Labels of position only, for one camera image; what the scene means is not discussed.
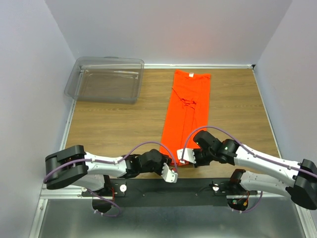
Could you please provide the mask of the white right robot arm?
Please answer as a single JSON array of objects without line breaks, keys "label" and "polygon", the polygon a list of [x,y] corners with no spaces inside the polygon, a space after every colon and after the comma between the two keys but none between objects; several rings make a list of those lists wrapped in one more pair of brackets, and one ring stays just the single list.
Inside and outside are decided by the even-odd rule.
[{"label": "white right robot arm", "polygon": [[209,132],[201,130],[193,138],[195,167],[207,166],[212,161],[242,166],[259,171],[258,174],[235,170],[228,181],[233,194],[243,190],[258,190],[290,197],[306,209],[317,208],[317,167],[314,162],[283,160],[256,151],[232,139],[220,141]]}]

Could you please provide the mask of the orange t shirt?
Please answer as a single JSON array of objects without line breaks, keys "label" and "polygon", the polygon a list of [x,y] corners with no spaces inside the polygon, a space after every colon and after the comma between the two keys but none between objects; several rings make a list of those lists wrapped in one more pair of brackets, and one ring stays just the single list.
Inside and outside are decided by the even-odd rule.
[{"label": "orange t shirt", "polygon": [[177,150],[184,145],[197,148],[189,134],[209,120],[211,75],[176,70],[162,131],[161,143],[174,155],[176,164],[183,165],[177,158]]}]

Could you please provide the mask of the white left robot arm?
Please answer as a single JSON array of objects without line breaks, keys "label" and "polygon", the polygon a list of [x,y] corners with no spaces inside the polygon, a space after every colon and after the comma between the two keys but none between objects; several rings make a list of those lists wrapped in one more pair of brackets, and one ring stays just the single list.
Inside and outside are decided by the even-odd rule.
[{"label": "white left robot arm", "polygon": [[75,145],[46,156],[43,183],[49,190],[69,185],[89,188],[99,196],[109,192],[109,177],[131,179],[139,174],[155,173],[165,182],[175,183],[178,174],[169,166],[174,157],[152,149],[143,154],[104,157],[91,154],[82,145]]}]

